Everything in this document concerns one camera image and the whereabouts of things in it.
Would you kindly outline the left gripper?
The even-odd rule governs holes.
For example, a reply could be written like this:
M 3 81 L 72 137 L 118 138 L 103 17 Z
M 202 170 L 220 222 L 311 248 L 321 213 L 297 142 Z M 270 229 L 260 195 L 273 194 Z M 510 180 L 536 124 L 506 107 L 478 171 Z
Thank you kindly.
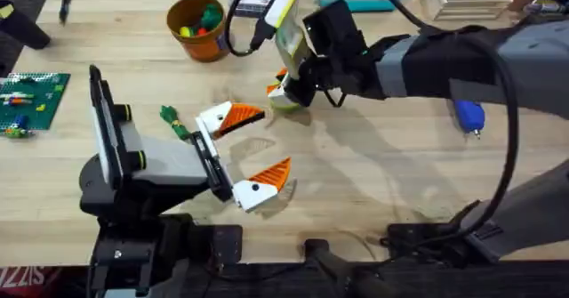
M 126 149 L 135 151 L 139 163 L 134 177 L 161 187 L 189 189 L 205 184 L 222 201 L 234 198 L 246 212 L 276 197 L 286 184 L 292 168 L 290 157 L 263 169 L 248 179 L 235 182 L 221 164 L 214 141 L 265 117 L 259 107 L 226 101 L 209 108 L 196 118 L 191 132 L 180 121 L 177 110 L 163 106 L 160 117 L 174 130 L 177 141 L 164 141 L 139 135 L 132 120 L 131 107 L 116 107 Z

